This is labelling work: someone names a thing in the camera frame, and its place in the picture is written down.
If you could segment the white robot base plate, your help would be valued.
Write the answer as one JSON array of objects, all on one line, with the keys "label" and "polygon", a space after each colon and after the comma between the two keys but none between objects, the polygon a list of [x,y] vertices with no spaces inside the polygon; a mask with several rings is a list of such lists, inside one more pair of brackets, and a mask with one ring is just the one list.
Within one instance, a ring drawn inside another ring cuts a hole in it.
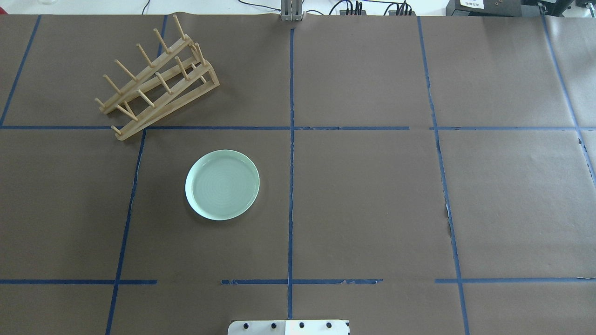
[{"label": "white robot base plate", "polygon": [[348,320],[249,320],[230,323],[228,335],[349,335]]}]

